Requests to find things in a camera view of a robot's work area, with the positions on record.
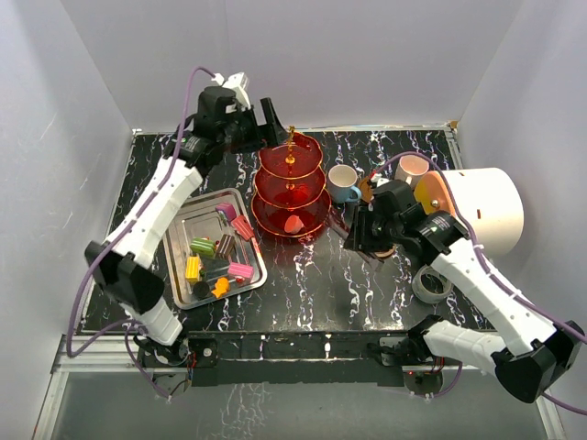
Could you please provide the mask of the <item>pink cake slice front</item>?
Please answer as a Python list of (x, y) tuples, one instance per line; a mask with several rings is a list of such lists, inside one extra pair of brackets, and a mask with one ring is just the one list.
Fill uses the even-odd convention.
[(233, 278), (241, 278), (243, 280), (251, 280), (255, 269), (247, 264), (231, 262), (227, 269), (227, 274)]

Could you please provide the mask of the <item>stainless steel tray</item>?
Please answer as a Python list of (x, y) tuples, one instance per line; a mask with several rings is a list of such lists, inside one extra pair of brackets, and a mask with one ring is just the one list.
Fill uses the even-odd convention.
[(189, 199), (163, 239), (175, 304), (184, 310), (259, 288), (268, 278), (235, 188)]

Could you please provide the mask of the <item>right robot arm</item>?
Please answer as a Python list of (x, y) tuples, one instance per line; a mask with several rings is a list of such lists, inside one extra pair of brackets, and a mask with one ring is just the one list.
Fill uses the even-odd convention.
[(572, 321), (561, 323), (527, 300), (483, 253), (460, 212), (425, 212), (409, 185), (389, 181), (370, 202), (353, 209), (344, 247), (375, 253), (399, 246), (435, 270), (491, 323), (493, 333), (429, 315), (387, 349), (404, 362), (451, 358), (494, 375), (521, 402), (533, 403), (570, 367), (586, 336)]

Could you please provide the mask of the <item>red three-tier dessert stand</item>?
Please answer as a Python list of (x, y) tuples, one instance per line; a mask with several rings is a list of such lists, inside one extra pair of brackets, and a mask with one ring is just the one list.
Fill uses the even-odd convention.
[[(320, 144), (292, 126), (283, 144), (259, 153), (250, 203), (259, 228), (277, 237), (301, 238), (323, 226), (331, 205), (323, 158)], [(305, 225), (296, 235), (283, 229), (290, 215), (299, 216)]]

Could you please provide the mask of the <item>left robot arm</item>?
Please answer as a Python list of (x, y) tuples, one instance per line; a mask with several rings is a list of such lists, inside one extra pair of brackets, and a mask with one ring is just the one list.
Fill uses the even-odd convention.
[(185, 200), (203, 183), (226, 153), (257, 152), (281, 145), (288, 137), (271, 99), (260, 101), (260, 124), (247, 93), (243, 72), (212, 76), (197, 100), (194, 114), (185, 114), (162, 154), (147, 187), (121, 224), (103, 242), (85, 250), (89, 277), (109, 294), (158, 345), (157, 353), (171, 366), (189, 355), (183, 328), (163, 298), (164, 282), (150, 269), (166, 230)]

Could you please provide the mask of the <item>red pink cake slice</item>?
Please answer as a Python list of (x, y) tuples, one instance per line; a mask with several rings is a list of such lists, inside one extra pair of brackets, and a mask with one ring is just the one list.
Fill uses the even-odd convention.
[(250, 241), (254, 237), (254, 231), (245, 215), (239, 215), (231, 221), (233, 229), (246, 241)]

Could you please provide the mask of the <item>pink cupcake with topping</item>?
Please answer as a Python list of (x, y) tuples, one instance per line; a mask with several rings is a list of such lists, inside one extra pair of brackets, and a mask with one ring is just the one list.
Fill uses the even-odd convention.
[(290, 215), (284, 223), (284, 232), (290, 235), (298, 234), (305, 227), (301, 218), (297, 215)]

